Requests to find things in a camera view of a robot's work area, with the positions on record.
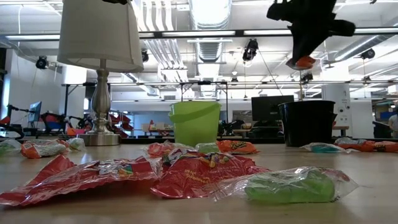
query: fluorescent light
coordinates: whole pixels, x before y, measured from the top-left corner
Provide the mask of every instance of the fluorescent light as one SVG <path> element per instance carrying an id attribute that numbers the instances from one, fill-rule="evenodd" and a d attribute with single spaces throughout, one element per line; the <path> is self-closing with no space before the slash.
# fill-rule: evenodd
<path id="1" fill-rule="evenodd" d="M 288 29 L 245 30 L 243 35 L 292 35 L 292 33 Z"/>
<path id="2" fill-rule="evenodd" d="M 139 38 L 150 38 L 150 37 L 154 37 L 154 33 L 152 32 L 140 32 L 138 33 Z"/>
<path id="3" fill-rule="evenodd" d="M 367 33 L 398 33 L 398 27 L 380 27 L 380 28 L 356 28 L 355 34 L 367 34 Z"/>
<path id="4" fill-rule="evenodd" d="M 196 40 L 187 40 L 189 44 L 195 43 L 232 43 L 231 39 L 218 39 L 218 40 L 211 40 L 211 39 L 196 39 Z"/>
<path id="5" fill-rule="evenodd" d="M 201 37 L 201 36 L 234 36 L 235 31 L 233 30 L 212 30 L 212 31 L 183 31 L 183 32 L 164 32 L 164 37 Z"/>
<path id="6" fill-rule="evenodd" d="M 6 35 L 5 38 L 7 38 L 10 41 L 58 41 L 60 40 L 60 35 L 59 34 L 39 34 L 39 35 Z"/>

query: black bin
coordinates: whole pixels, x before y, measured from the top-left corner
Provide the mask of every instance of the black bin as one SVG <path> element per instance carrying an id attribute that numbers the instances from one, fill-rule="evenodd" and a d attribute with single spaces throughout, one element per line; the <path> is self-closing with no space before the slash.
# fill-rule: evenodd
<path id="1" fill-rule="evenodd" d="M 286 146 L 301 147 L 311 142 L 331 142 L 336 114 L 335 102 L 297 101 L 279 105 Z"/>

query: candy wrapper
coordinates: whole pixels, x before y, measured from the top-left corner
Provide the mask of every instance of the candy wrapper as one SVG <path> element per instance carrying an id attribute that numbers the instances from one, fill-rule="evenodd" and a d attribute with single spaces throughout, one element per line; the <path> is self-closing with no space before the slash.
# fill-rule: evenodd
<path id="1" fill-rule="evenodd" d="M 151 188 L 155 195 L 167 198 L 207 197 L 206 184 L 269 171 L 256 167 L 248 158 L 223 153 L 200 153 L 183 149 L 172 151 L 164 158 L 164 174 Z"/>
<path id="2" fill-rule="evenodd" d="M 390 141 L 374 142 L 363 139 L 339 138 L 335 141 L 335 145 L 361 152 L 398 152 L 398 142 Z"/>
<path id="3" fill-rule="evenodd" d="M 13 139 L 0 142 L 0 156 L 18 154 L 21 151 L 21 144 Z"/>
<path id="4" fill-rule="evenodd" d="M 140 157 L 76 165 L 59 155 L 25 186 L 0 194 L 0 204 L 25 206 L 116 181 L 157 179 L 159 171 L 160 159 L 148 161 Z"/>
<path id="5" fill-rule="evenodd" d="M 69 150 L 69 143 L 62 140 L 31 140 L 26 141 L 21 146 L 21 154 L 29 159 L 39 159 L 41 157 L 66 155 Z"/>
<path id="6" fill-rule="evenodd" d="M 343 149 L 342 147 L 335 146 L 332 144 L 318 143 L 318 142 L 313 142 L 311 144 L 307 144 L 305 146 L 302 146 L 301 148 L 306 149 L 311 152 L 315 152 L 315 153 L 359 152 L 358 150 L 355 150 L 355 149 Z"/>
<path id="7" fill-rule="evenodd" d="M 72 151 L 86 151 L 85 142 L 81 138 L 73 138 L 67 140 L 69 144 L 69 149 Z"/>
<path id="8" fill-rule="evenodd" d="M 244 141 L 218 141 L 217 146 L 221 152 L 230 154 L 256 154 L 258 153 L 256 147 L 250 142 Z"/>
<path id="9" fill-rule="evenodd" d="M 195 150 L 201 153 L 220 152 L 217 143 L 199 143 L 195 146 Z"/>
<path id="10" fill-rule="evenodd" d="M 188 149 L 188 150 L 195 150 L 191 146 L 186 146 L 180 143 L 171 143 L 169 141 L 165 141 L 164 143 L 153 143 L 146 146 L 143 150 L 144 153 L 149 158 L 162 158 L 167 156 L 171 151 L 174 149 Z"/>
<path id="11" fill-rule="evenodd" d="M 224 180 L 204 189 L 215 201 L 235 196 L 275 204 L 335 202 L 357 187 L 340 170 L 299 167 Z"/>

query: lime green pail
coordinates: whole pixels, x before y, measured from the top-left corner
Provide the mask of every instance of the lime green pail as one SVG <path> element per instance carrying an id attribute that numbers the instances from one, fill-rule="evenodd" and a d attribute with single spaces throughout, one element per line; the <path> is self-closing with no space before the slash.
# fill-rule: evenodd
<path id="1" fill-rule="evenodd" d="M 195 147 L 216 142 L 221 105 L 214 102 L 181 102 L 171 105 L 175 142 Z"/>

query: monitor screen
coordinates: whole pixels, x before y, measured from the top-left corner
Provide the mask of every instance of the monitor screen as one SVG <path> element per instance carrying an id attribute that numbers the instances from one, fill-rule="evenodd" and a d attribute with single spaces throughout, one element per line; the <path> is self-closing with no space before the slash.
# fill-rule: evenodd
<path id="1" fill-rule="evenodd" d="M 294 96 L 262 96 L 251 98 L 253 121 L 280 120 L 278 105 L 294 101 Z"/>
<path id="2" fill-rule="evenodd" d="M 40 110 L 42 109 L 42 102 L 37 102 L 34 104 L 30 105 L 29 108 L 29 117 L 28 117 L 28 122 L 35 122 L 39 121 L 40 119 Z"/>

